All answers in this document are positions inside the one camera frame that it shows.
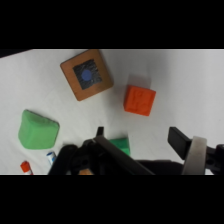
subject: black background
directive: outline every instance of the black background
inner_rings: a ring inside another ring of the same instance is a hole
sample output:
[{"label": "black background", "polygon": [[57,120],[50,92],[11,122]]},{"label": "black background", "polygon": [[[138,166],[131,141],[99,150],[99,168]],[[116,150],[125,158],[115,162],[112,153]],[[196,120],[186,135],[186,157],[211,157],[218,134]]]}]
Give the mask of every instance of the black background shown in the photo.
[{"label": "black background", "polygon": [[30,49],[0,49],[0,58],[6,57],[12,54],[17,54]]}]

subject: white table surface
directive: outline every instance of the white table surface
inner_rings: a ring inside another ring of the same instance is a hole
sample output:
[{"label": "white table surface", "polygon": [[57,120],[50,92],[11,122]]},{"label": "white table surface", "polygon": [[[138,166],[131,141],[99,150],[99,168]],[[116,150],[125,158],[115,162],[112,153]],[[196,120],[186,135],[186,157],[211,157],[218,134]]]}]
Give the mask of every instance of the white table surface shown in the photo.
[{"label": "white table surface", "polygon": [[[114,87],[78,102],[60,64],[84,49],[38,49],[0,59],[0,174],[35,175],[50,169],[46,154],[82,142],[105,127],[109,139],[128,136],[134,159],[182,162],[167,143],[175,126],[188,137],[224,143],[224,50],[101,50]],[[127,84],[157,92],[150,117],[126,113]],[[60,123],[53,149],[30,151],[18,140],[23,110]]]}]

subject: orange cube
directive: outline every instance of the orange cube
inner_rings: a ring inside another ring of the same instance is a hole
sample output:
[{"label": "orange cube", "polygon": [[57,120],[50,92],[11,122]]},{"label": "orange cube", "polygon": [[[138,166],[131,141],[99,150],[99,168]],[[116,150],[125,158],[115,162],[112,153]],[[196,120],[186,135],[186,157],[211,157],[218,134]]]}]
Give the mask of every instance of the orange cube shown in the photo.
[{"label": "orange cube", "polygon": [[150,89],[144,89],[137,86],[129,86],[124,109],[127,112],[149,116],[156,92]]}]

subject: wooden block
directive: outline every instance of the wooden block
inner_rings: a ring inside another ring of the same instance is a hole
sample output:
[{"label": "wooden block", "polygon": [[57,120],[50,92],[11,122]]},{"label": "wooden block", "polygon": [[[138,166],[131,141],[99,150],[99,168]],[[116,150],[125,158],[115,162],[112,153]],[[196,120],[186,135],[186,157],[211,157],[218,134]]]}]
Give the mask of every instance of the wooden block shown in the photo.
[{"label": "wooden block", "polygon": [[89,169],[81,170],[79,176],[93,176],[92,172]]},{"label": "wooden block", "polygon": [[124,109],[127,112],[149,116],[156,92],[150,89],[144,89],[137,86],[129,86]]},{"label": "wooden block", "polygon": [[62,71],[78,101],[113,86],[99,50],[88,50],[61,64]]}]

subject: blue object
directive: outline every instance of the blue object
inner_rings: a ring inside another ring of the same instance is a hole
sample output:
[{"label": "blue object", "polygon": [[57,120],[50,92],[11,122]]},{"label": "blue object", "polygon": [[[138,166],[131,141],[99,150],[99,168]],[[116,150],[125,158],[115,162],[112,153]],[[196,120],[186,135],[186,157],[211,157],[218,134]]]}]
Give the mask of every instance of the blue object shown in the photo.
[{"label": "blue object", "polygon": [[84,70],[82,72],[82,79],[84,81],[90,81],[92,79],[92,73],[90,70]]},{"label": "blue object", "polygon": [[56,155],[54,152],[50,152],[47,154],[47,158],[48,158],[50,164],[52,165],[54,163],[54,161],[56,160]]}]

